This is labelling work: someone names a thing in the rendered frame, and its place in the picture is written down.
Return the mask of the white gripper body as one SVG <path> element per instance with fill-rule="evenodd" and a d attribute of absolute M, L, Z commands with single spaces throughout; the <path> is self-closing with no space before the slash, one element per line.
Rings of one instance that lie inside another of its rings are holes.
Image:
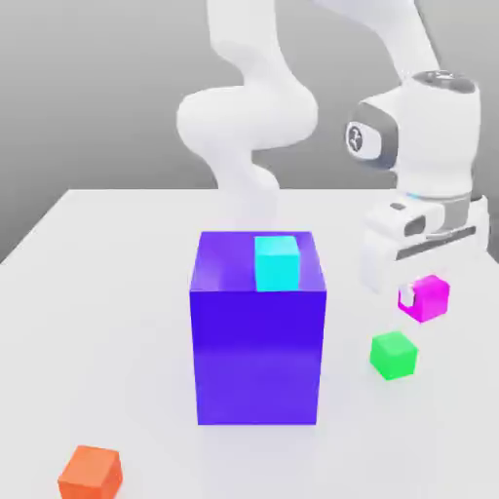
<path fill-rule="evenodd" d="M 486 251 L 488 240 L 484 196 L 394 196 L 365 217 L 361 279 L 381 293 L 429 274 L 448 274 Z"/>

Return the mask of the small magenta cube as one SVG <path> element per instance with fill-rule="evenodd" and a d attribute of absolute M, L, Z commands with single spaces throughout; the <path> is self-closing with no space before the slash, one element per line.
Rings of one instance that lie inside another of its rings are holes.
<path fill-rule="evenodd" d="M 415 293 L 414 304 L 405 308 L 400 303 L 400 290 L 398 307 L 420 324 L 444 315 L 448 308 L 450 285 L 447 281 L 436 275 L 429 275 L 415 280 L 413 289 Z"/>

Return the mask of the small green cube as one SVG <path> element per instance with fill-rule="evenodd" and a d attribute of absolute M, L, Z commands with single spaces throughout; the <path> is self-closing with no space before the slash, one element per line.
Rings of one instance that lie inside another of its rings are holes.
<path fill-rule="evenodd" d="M 385 380 L 414 373 L 418 348 L 400 331 L 375 335 L 371 340 L 369 361 Z"/>

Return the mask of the small cyan cube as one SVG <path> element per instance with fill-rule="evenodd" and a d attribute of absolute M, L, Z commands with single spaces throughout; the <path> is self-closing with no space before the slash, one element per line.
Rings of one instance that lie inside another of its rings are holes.
<path fill-rule="evenodd" d="M 254 273 L 258 291 L 298 290 L 300 250 L 294 236 L 256 236 Z"/>

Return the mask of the small orange cube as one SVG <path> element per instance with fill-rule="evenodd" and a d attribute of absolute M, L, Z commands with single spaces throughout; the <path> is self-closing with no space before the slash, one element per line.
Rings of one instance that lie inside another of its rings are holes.
<path fill-rule="evenodd" d="M 61 499 L 115 499 L 123 482 L 116 450 L 78 445 L 58 477 Z"/>

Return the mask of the large blue box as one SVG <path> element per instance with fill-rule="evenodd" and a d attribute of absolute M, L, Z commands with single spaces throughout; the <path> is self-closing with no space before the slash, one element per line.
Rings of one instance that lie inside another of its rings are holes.
<path fill-rule="evenodd" d="M 326 283 L 315 241 L 296 232 L 296 290 L 259 291 L 255 232 L 202 232 L 189 289 L 201 425 L 317 421 Z"/>

